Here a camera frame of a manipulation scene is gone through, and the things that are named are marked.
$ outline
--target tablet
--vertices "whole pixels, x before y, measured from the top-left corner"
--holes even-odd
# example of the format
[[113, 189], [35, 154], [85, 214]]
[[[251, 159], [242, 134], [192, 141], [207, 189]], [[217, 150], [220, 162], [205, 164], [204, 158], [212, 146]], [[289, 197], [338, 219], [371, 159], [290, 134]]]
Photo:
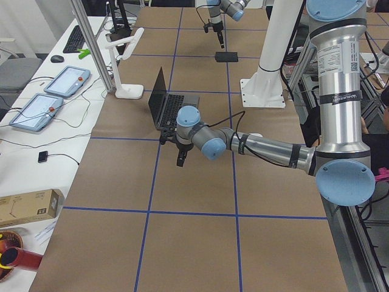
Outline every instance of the tablet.
[[40, 131], [52, 120], [62, 104], [62, 97], [37, 93], [9, 125], [29, 131]]
[[87, 69], [66, 66], [44, 89], [45, 92], [64, 98], [75, 94], [91, 72]]

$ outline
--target open laptop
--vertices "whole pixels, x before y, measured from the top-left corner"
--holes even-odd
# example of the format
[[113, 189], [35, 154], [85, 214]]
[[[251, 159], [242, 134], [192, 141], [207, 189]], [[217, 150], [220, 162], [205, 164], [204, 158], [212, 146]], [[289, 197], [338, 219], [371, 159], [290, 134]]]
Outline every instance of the open laptop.
[[169, 94], [166, 91], [164, 72], [159, 69], [158, 77], [148, 101], [148, 106], [157, 130], [175, 129], [177, 114], [185, 105], [198, 107], [199, 96]]

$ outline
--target green object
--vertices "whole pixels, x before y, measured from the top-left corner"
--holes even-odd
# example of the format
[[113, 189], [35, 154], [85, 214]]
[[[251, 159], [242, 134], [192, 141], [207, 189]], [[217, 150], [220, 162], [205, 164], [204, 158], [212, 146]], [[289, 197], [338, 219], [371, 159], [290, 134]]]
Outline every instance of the green object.
[[85, 58], [86, 56], [88, 56], [91, 51], [89, 49], [78, 49], [78, 51], [80, 52], [80, 54], [78, 55], [78, 58], [81, 60], [82, 58]]

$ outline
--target white desk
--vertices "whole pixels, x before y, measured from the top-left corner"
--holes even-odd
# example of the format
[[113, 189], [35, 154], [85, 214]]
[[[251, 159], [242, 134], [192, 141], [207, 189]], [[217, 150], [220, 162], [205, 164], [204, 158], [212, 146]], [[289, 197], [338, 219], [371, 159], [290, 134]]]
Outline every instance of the white desk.
[[[95, 34], [97, 33], [103, 19], [103, 17], [89, 18], [89, 22]], [[73, 97], [64, 101], [67, 103], [72, 100], [69, 104], [63, 106], [56, 116], [56, 118], [65, 120], [73, 126], [80, 124], [81, 118], [89, 104], [84, 98], [80, 96], [78, 97], [78, 95], [88, 88], [97, 78], [99, 78], [97, 68], [91, 55], [88, 55], [84, 59], [80, 60], [78, 59], [78, 54], [62, 53], [66, 41], [76, 24], [76, 20], [70, 24], [67, 31], [65, 31], [64, 35], [34, 75], [34, 78], [40, 76], [55, 77], [67, 65], [86, 68], [91, 71], [89, 80]], [[104, 43], [106, 33], [107, 31], [103, 30], [99, 35], [97, 42], [100, 48], [105, 47]], [[111, 61], [109, 59], [108, 50], [102, 49], [101, 52], [105, 64], [109, 65]], [[63, 63], [51, 63], [50, 58], [52, 55], [62, 55], [65, 60]], [[35, 93], [44, 92], [43, 89], [47, 86], [49, 81], [50, 80], [48, 79], [38, 79], [29, 83], [13, 107], [22, 107]], [[1, 139], [19, 144], [31, 145], [34, 147], [51, 143], [64, 137], [85, 135], [39, 148], [27, 148], [1, 141], [0, 196], [32, 192], [35, 190], [60, 189], [64, 197], [66, 197], [76, 174], [78, 165], [75, 161], [65, 156], [49, 157], [47, 162], [39, 164], [37, 162], [38, 153], [40, 151], [47, 150], [49, 154], [63, 153], [73, 157], [78, 162], [81, 161], [89, 141], [88, 134], [92, 131], [92, 128], [96, 123], [97, 117], [103, 106], [105, 95], [105, 87], [103, 86], [101, 80], [96, 81], [93, 86], [85, 92], [84, 97], [88, 99], [91, 104], [85, 120], [77, 128], [72, 128], [60, 120], [52, 121], [39, 133], [20, 131], [13, 127], [0, 127]], [[0, 126], [8, 125], [9, 121], [15, 114], [16, 112], [12, 113], [12, 111], [10, 111], [0, 123]], [[49, 241], [46, 240], [43, 244], [39, 245], [34, 239], [34, 236], [53, 221], [55, 220], [45, 220], [19, 226], [12, 226], [10, 228], [3, 228], [2, 230], [7, 229], [16, 231], [22, 236], [24, 247], [26, 249], [44, 254]], [[36, 273], [30, 271], [14, 269], [10, 277], [0, 283], [0, 290], [8, 292], [28, 291], [35, 274]]]

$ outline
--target keyboard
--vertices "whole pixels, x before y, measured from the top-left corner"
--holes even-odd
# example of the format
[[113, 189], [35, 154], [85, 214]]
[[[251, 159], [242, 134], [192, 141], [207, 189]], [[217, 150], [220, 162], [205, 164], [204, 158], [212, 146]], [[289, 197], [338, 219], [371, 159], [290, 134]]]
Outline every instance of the keyboard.
[[68, 53], [79, 53], [77, 49], [82, 49], [85, 43], [84, 36], [81, 32], [80, 26], [77, 25], [73, 28], [71, 35], [67, 39], [65, 48], [63, 49], [64, 54]]
[[177, 126], [177, 114], [184, 102], [184, 96], [178, 96], [176, 94], [169, 94], [167, 99], [164, 115], [160, 126], [163, 128], [176, 128]]

